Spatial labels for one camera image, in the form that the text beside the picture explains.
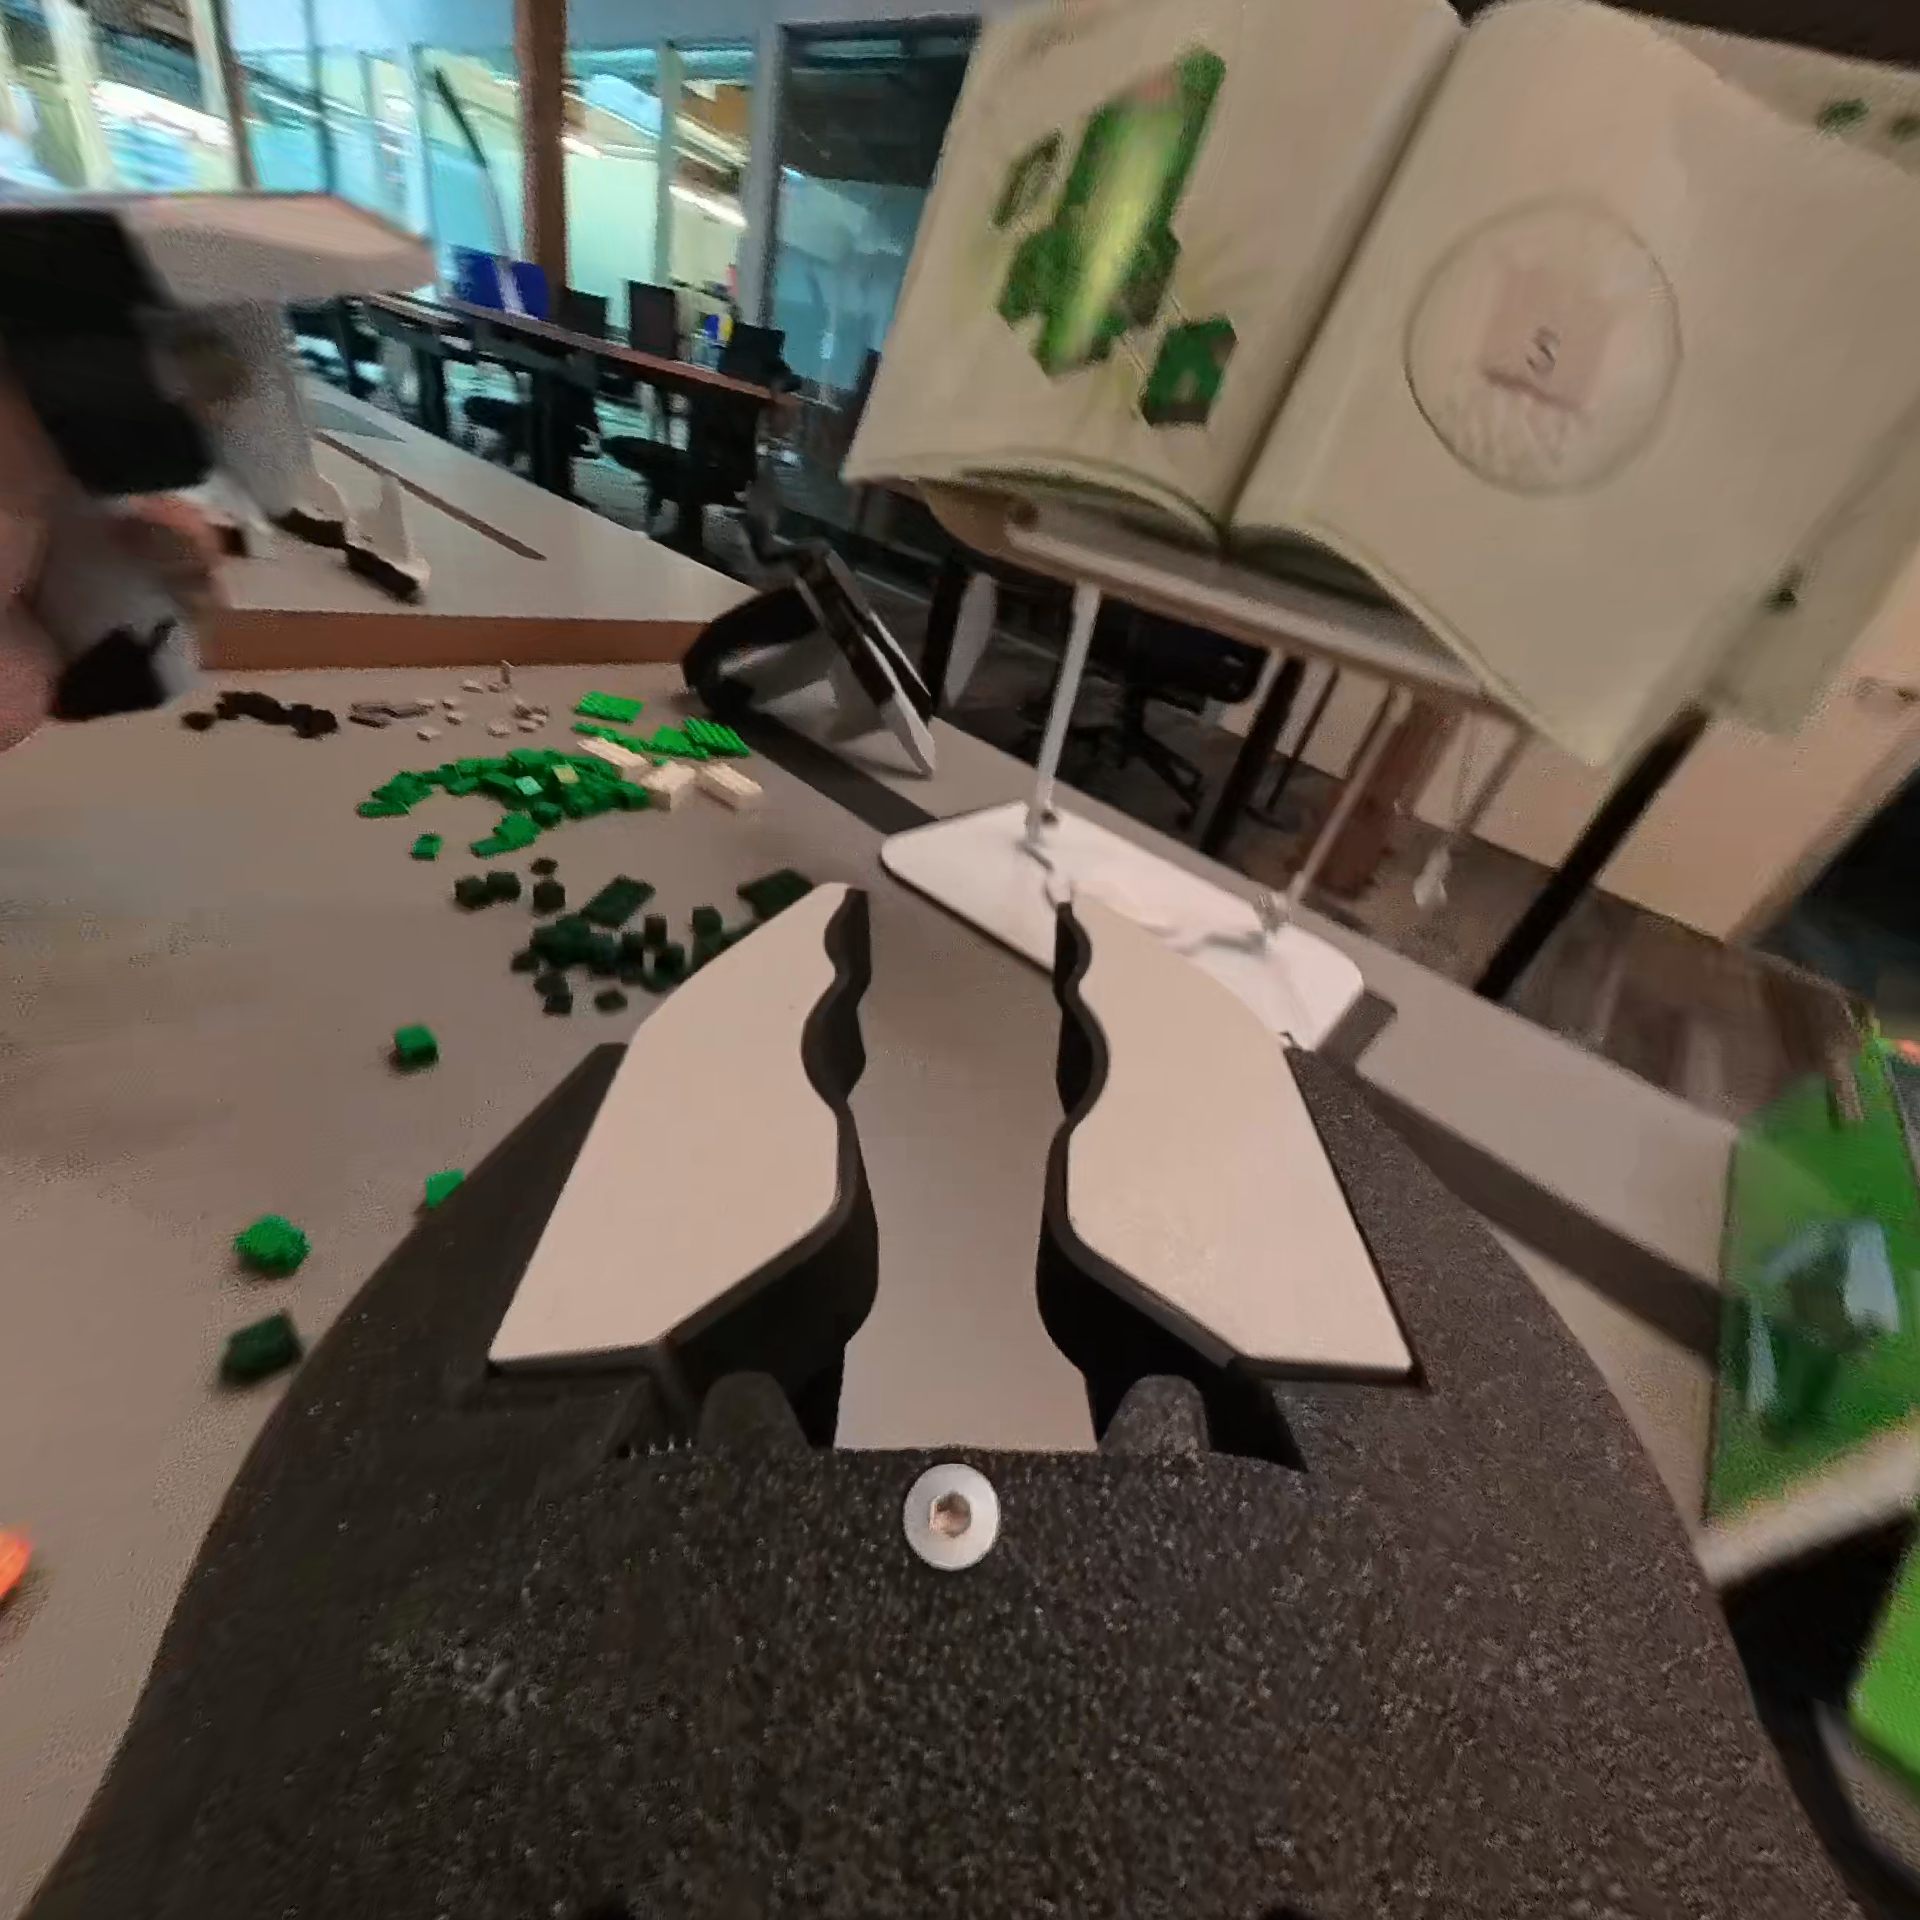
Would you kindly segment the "white book stand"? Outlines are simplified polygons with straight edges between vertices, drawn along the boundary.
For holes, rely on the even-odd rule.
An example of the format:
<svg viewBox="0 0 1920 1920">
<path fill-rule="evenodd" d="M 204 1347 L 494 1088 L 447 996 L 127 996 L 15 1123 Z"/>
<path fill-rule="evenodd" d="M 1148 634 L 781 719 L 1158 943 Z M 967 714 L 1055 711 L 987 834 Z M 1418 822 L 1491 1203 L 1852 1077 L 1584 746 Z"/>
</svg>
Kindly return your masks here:
<svg viewBox="0 0 1920 1920">
<path fill-rule="evenodd" d="M 1517 756 L 1525 725 L 1404 612 L 1376 612 L 1097 511 L 1014 504 L 981 488 L 935 485 L 925 485 L 925 500 L 949 537 L 988 563 L 1011 563 L 1070 586 L 1074 612 L 1031 797 L 889 837 L 885 872 L 1041 966 L 1050 966 L 1057 909 L 1092 894 L 1210 972 L 1276 1039 L 1303 1049 L 1325 1042 L 1354 1010 L 1363 972 L 1331 943 L 1300 926 L 1300 906 L 1365 795 L 1389 731 L 1414 701 L 1432 701 L 1513 725 L 1510 746 Z M 1281 906 L 1239 901 L 1221 886 L 1057 805 L 1067 719 L 1104 598 L 1282 652 L 1289 664 L 1328 661 L 1389 690 L 1380 725 L 1354 756 L 1347 790 Z"/>
</svg>

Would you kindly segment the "lego instruction booklet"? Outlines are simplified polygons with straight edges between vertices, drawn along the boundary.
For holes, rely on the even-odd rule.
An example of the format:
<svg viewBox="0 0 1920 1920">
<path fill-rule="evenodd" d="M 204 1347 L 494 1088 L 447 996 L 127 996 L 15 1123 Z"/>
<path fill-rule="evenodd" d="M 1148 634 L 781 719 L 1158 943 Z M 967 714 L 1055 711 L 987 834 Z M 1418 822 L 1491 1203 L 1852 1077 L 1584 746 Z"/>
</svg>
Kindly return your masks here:
<svg viewBox="0 0 1920 1920">
<path fill-rule="evenodd" d="M 1603 3 L 1031 3 L 842 476 L 1310 553 L 1534 736 L 1794 731 L 1916 556 L 1916 68 Z"/>
</svg>

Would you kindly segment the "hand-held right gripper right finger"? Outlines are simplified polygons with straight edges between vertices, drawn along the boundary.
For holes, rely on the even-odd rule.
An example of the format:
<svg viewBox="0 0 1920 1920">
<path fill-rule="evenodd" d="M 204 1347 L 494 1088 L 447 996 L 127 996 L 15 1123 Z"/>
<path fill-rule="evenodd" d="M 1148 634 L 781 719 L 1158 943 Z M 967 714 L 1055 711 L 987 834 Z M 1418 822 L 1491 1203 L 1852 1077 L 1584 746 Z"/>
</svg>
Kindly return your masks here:
<svg viewBox="0 0 1920 1920">
<path fill-rule="evenodd" d="M 1197 1447 L 1297 1447 L 1282 1393 L 1414 1393 L 1412 1347 L 1297 1049 L 1215 972 L 1092 894 L 1055 913 L 1062 1123 L 1037 1310 L 1115 1447 L 1168 1382 Z"/>
</svg>

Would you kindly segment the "black office chair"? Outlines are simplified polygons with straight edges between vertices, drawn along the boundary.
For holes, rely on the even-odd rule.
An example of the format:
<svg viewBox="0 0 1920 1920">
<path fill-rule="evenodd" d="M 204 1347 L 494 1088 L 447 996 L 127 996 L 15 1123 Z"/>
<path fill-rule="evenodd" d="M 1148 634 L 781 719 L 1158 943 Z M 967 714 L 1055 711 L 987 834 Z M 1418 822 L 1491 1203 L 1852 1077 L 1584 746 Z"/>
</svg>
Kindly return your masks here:
<svg viewBox="0 0 1920 1920">
<path fill-rule="evenodd" d="M 1173 708 L 1194 723 L 1239 708 L 1257 697 L 1271 652 L 1155 612 L 1131 612 L 1120 634 L 1117 766 L 1142 765 L 1181 805 L 1193 825 L 1206 797 L 1206 774 L 1148 731 L 1148 708 Z"/>
</svg>

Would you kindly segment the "green lego baseplate build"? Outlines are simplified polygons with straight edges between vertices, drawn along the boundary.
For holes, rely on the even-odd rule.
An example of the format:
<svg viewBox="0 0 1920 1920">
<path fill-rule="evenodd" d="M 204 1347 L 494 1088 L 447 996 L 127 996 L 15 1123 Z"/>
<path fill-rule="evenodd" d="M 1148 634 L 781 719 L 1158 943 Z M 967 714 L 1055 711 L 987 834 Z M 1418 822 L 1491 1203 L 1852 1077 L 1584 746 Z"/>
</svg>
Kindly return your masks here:
<svg viewBox="0 0 1920 1920">
<path fill-rule="evenodd" d="M 1866 1039 L 1738 1138 L 1720 1224 L 1708 1568 L 1841 1573 L 1852 1751 L 1916 1796 L 1916 1045 Z"/>
</svg>

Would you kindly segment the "person's left hand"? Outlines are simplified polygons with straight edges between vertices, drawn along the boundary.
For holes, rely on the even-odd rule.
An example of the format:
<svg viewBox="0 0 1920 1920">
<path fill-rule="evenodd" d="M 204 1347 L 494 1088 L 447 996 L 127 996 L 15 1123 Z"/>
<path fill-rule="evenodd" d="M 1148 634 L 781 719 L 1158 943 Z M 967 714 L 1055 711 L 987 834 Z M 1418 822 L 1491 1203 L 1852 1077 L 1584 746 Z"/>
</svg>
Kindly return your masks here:
<svg viewBox="0 0 1920 1920">
<path fill-rule="evenodd" d="M 48 723 L 165 704 L 221 543 L 181 498 L 96 500 L 4 379 L 4 752 Z"/>
</svg>

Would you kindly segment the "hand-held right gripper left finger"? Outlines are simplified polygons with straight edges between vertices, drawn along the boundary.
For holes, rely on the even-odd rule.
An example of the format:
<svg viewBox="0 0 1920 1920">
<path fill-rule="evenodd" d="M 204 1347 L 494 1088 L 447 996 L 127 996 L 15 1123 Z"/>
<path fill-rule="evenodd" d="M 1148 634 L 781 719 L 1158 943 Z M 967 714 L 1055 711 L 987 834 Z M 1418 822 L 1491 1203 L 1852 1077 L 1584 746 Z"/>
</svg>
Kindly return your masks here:
<svg viewBox="0 0 1920 1920">
<path fill-rule="evenodd" d="M 494 1331 L 504 1374 L 640 1372 L 677 1426 L 730 1374 L 833 1447 L 878 1298 L 852 1118 L 870 898 L 818 881 L 636 1027 Z"/>
</svg>

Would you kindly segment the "wooden table with black legs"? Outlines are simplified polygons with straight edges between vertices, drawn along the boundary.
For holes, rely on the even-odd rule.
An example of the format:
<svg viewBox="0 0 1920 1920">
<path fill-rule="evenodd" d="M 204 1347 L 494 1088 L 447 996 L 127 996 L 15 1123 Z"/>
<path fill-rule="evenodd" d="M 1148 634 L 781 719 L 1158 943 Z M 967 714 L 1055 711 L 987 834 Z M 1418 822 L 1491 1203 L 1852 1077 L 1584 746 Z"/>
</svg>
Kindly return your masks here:
<svg viewBox="0 0 1920 1920">
<path fill-rule="evenodd" d="M 1093 588 L 1131 612 L 1180 619 L 1197 634 L 1281 655 L 1281 674 L 1271 694 L 1259 697 L 1227 778 L 1197 812 L 1194 845 L 1209 858 L 1227 858 L 1234 834 L 1252 820 L 1257 785 L 1281 752 L 1281 736 L 1293 719 L 1310 661 L 1328 664 L 1331 674 L 1357 674 L 1384 684 L 1380 725 L 1365 738 L 1365 752 L 1376 746 L 1390 748 L 1404 729 L 1404 711 L 1414 708 L 1503 723 L 1510 729 L 1510 756 L 1480 787 L 1474 812 L 1481 812 L 1494 799 L 1504 774 L 1534 741 L 1516 711 L 1503 708 L 1490 694 L 1470 694 L 1467 674 L 1432 639 L 1425 639 L 1412 617 L 1363 605 L 1354 596 L 1300 586 L 1297 577 L 1257 586 L 1247 569 L 1206 563 L 1197 553 L 1158 537 L 1125 537 L 1088 516 L 1074 516 L 1067 531 L 1049 537 L 1037 528 L 1036 507 L 1020 507 L 1000 492 L 925 488 L 925 507 L 958 549 L 940 571 L 935 617 L 927 625 L 927 661 L 936 671 L 949 667 L 958 648 L 961 574 L 988 574 L 997 581 L 1031 574 L 1070 588 Z M 1475 972 L 1474 994 L 1480 1000 L 1510 1004 L 1553 933 L 1592 892 L 1645 809 L 1670 787 L 1671 774 L 1699 748 L 1708 723 L 1710 711 L 1699 701 L 1676 711 L 1618 772 L 1566 855 L 1548 872 L 1523 917 Z"/>
</svg>

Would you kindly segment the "grey table with wooden edge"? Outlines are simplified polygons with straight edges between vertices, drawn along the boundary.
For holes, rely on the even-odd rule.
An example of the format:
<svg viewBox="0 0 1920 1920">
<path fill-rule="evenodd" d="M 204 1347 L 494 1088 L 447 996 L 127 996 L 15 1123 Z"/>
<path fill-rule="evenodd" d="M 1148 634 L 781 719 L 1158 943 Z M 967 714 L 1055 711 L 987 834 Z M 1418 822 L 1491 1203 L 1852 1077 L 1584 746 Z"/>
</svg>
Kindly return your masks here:
<svg viewBox="0 0 1920 1920">
<path fill-rule="evenodd" d="M 423 591 L 397 600 L 342 553 L 260 527 L 200 615 L 200 664 L 230 674 L 679 664 L 740 581 L 316 379 L 299 379 L 313 466 L 354 520 L 383 492 Z"/>
</svg>

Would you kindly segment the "row of office desks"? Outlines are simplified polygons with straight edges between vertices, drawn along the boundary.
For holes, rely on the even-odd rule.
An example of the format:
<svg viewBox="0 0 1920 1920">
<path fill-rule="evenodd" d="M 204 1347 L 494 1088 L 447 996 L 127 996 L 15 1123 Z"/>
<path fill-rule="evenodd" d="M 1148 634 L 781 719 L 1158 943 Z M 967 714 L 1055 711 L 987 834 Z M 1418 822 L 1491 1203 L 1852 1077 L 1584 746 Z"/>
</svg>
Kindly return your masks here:
<svg viewBox="0 0 1920 1920">
<path fill-rule="evenodd" d="M 479 395 L 482 432 L 557 500 L 574 500 L 574 465 L 593 455 L 642 481 L 649 500 L 672 504 L 663 545 L 688 557 L 710 556 L 710 511 L 740 516 L 759 566 L 805 549 L 781 537 L 781 507 L 761 466 L 766 432 L 799 406 L 799 385 L 785 367 L 770 379 L 737 379 L 468 302 L 332 296 L 298 315 L 331 328 L 349 375 L 365 332 L 396 351 L 412 370 L 418 426 L 441 441 L 453 441 L 447 370 L 495 367 L 516 375 L 516 397 Z M 598 406 L 636 391 L 684 412 L 684 443 L 598 432 Z"/>
</svg>

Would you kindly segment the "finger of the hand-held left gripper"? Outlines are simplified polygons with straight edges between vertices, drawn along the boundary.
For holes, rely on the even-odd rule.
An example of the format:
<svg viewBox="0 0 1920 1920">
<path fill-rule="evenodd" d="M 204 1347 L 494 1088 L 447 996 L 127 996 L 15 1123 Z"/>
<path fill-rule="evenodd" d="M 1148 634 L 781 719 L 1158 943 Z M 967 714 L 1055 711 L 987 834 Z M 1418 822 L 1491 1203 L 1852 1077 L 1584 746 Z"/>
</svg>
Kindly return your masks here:
<svg viewBox="0 0 1920 1920">
<path fill-rule="evenodd" d="M 121 222 L 181 306 L 412 295 L 430 243 L 331 194 L 121 197 Z"/>
</svg>

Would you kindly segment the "unused black white gripper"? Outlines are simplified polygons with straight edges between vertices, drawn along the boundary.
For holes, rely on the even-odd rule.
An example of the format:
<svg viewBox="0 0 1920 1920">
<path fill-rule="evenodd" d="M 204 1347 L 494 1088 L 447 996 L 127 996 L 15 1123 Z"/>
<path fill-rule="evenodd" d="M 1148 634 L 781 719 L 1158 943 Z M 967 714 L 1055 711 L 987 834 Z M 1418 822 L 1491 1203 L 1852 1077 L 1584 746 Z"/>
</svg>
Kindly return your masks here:
<svg viewBox="0 0 1920 1920">
<path fill-rule="evenodd" d="M 828 746 L 889 736 L 936 774 L 935 694 L 828 545 L 786 556 L 786 577 L 721 612 L 684 655 L 685 690 L 721 723 L 805 714 Z"/>
</svg>

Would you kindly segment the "pile of black lego pieces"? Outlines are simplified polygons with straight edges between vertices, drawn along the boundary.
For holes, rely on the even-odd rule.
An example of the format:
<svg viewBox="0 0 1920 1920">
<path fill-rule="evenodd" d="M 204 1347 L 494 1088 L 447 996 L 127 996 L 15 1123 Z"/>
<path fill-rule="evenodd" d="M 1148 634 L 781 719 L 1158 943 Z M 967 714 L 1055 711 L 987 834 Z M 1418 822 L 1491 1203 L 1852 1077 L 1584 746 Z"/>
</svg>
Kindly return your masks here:
<svg viewBox="0 0 1920 1920">
<path fill-rule="evenodd" d="M 259 690 L 221 690 L 208 708 L 181 711 L 181 729 L 187 731 L 211 731 L 214 725 L 234 723 L 269 725 L 295 738 L 331 738 L 340 731 L 340 714 L 332 708 L 280 701 Z"/>
</svg>

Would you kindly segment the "pile of small grey lego pieces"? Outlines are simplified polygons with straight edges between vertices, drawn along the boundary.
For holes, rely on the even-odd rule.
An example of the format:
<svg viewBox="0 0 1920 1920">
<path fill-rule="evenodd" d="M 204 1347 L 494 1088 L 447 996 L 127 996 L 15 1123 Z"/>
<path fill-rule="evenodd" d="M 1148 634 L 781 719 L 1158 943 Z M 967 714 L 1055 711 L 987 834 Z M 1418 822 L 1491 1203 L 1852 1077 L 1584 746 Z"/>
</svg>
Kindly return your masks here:
<svg viewBox="0 0 1920 1920">
<path fill-rule="evenodd" d="M 430 687 L 371 690 L 349 699 L 349 723 L 369 731 L 412 731 L 422 746 L 516 741 L 541 736 L 554 711 L 531 687 L 524 687 L 514 664 L 453 671 Z"/>
</svg>

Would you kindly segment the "pile of dark green lego pieces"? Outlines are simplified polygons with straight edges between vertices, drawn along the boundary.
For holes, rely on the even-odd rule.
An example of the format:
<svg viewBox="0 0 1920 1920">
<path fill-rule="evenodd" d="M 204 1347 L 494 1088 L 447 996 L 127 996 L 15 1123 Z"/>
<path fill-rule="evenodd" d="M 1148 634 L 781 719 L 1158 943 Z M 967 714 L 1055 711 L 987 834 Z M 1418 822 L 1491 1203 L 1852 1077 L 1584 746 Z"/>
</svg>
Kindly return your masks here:
<svg viewBox="0 0 1920 1920">
<path fill-rule="evenodd" d="M 447 901 L 463 917 L 524 920 L 504 971 L 553 1019 L 582 1004 L 616 1015 L 636 996 L 670 996 L 759 932 L 753 917 L 729 920 L 715 906 L 697 906 L 679 924 L 657 909 L 660 892 L 630 924 L 601 932 L 579 917 L 601 886 L 579 892 L 554 858 L 531 858 L 526 869 L 470 869 L 447 886 Z"/>
</svg>

